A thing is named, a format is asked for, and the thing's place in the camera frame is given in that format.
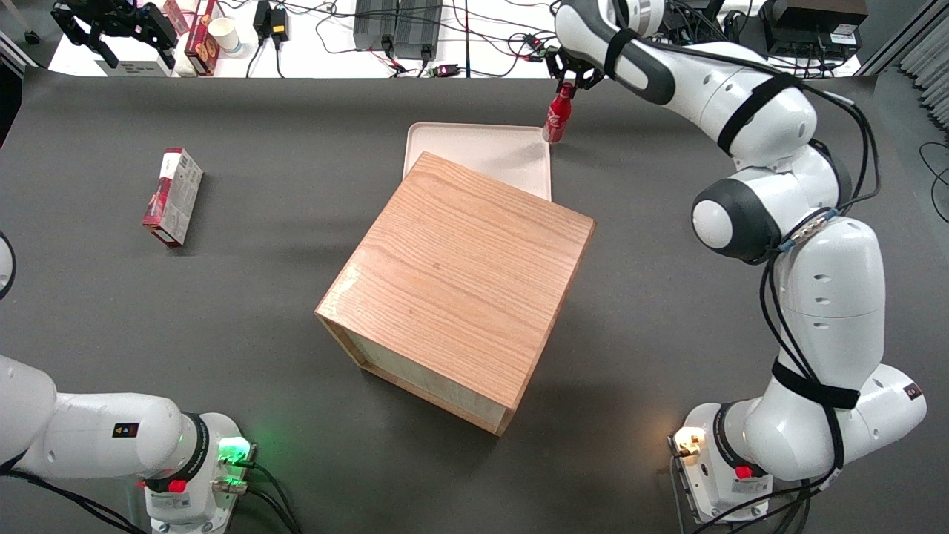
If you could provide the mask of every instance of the gray table surface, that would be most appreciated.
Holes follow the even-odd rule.
[[[830,86],[876,121],[873,80]],[[360,371],[313,317],[399,184],[412,123],[539,124],[552,95],[547,81],[33,71],[0,150],[0,227],[19,260],[0,352],[60,391],[228,413],[309,533],[674,532],[665,436],[699,403],[760,394],[776,351],[759,268],[692,234],[693,197],[734,169],[680,117],[611,83],[577,98],[552,148],[553,196],[599,225],[503,438]],[[817,137],[855,171],[854,126],[817,108]],[[929,414],[851,464],[815,500],[808,533],[940,532],[945,520],[949,277],[877,130],[884,194],[852,215],[884,251],[884,362],[919,382]],[[169,252],[140,219],[176,145],[206,178],[188,244]],[[67,486],[142,520],[127,482]],[[17,481],[0,480],[0,501],[4,534],[111,531]],[[239,508],[234,534],[278,530],[260,503]]]

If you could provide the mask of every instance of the power supply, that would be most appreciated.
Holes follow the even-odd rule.
[[[388,50],[396,35],[399,0],[356,0],[353,41],[361,50]]]
[[[866,0],[777,0],[772,8],[774,25],[849,35],[867,16]]]
[[[780,27],[775,20],[774,7],[774,0],[769,0],[758,13],[764,27],[766,55],[846,61],[863,44],[858,29],[849,35],[842,35]]]
[[[401,0],[396,21],[396,57],[434,60],[440,23],[441,0]]]

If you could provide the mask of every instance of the red button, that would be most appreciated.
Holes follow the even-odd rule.
[[[738,477],[738,480],[745,480],[746,478],[752,478],[752,469],[748,466],[738,466],[735,468],[735,476]]]

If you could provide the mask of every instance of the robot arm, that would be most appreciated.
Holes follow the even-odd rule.
[[[155,4],[148,3],[138,8],[128,0],[62,0],[53,5],[50,12],[56,24],[73,45],[89,47],[102,56],[112,68],[119,59],[101,39],[103,35],[132,37],[158,50],[161,61],[168,68],[175,67],[175,45],[177,34],[172,23],[165,18]],[[82,20],[89,25],[89,32],[76,22]]]
[[[839,424],[843,463],[849,463],[904,437],[924,417],[926,403],[909,377],[881,365],[884,270],[873,231],[836,212],[798,230],[852,195],[846,170],[811,138],[813,107],[788,79],[642,41],[659,26],[663,4],[564,0],[556,34],[569,61],[580,65],[578,77],[586,68],[602,71],[691,121],[733,159],[737,172],[693,203],[696,235],[724,256],[773,262],[776,303],[820,383],[859,392],[855,406],[828,413],[795,386],[794,377],[804,381],[803,374],[782,350],[764,395],[689,413],[672,445],[697,520],[749,521],[767,511],[774,476],[802,480],[834,467],[829,418]],[[686,48],[765,63],[733,43]],[[754,100],[754,111],[743,109]],[[778,252],[792,232],[806,235]]]
[[[15,255],[0,232],[0,298]],[[174,534],[221,533],[233,512],[250,443],[231,418],[182,412],[140,393],[56,391],[42,371],[0,355],[0,476],[45,480],[135,475],[152,527]]]

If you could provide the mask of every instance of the paper cup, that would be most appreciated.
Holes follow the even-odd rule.
[[[233,20],[227,17],[214,19],[208,25],[208,33],[217,41],[222,52],[235,54],[240,51],[240,37],[237,36],[237,27]]]

